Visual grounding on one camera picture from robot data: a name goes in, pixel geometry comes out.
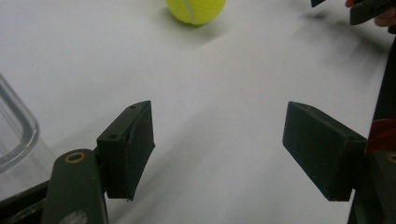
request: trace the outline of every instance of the human hand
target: human hand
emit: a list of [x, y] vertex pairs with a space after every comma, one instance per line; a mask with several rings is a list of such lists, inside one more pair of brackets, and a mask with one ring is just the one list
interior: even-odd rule
[[[346, 7], [353, 7], [355, 3], [353, 0], [346, 0]], [[392, 7], [388, 11], [374, 18], [374, 23], [380, 27], [389, 27], [396, 25], [396, 8]]]

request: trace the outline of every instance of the white surface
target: white surface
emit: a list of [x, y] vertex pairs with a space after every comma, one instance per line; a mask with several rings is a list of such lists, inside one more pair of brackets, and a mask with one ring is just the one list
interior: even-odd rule
[[230, 0], [190, 27], [162, 0], [2, 0], [0, 71], [56, 156], [152, 101], [157, 147], [111, 223], [346, 223], [281, 144], [288, 101], [368, 135], [392, 36], [343, 4]]

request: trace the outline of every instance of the red cloth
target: red cloth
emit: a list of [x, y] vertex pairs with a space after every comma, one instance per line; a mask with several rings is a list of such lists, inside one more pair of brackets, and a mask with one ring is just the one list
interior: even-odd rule
[[396, 150], [396, 119], [380, 119], [373, 121], [366, 153], [377, 150]]

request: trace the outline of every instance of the clear plastic container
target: clear plastic container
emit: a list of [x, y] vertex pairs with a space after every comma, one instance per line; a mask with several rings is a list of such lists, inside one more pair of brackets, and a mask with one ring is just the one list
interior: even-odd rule
[[25, 158], [37, 139], [35, 118], [0, 74], [0, 174]]

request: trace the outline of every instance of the ball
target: ball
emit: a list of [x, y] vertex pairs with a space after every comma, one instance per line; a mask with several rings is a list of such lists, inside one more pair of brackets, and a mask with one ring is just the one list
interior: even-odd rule
[[215, 19], [226, 0], [166, 0], [171, 13], [180, 21], [203, 25]]

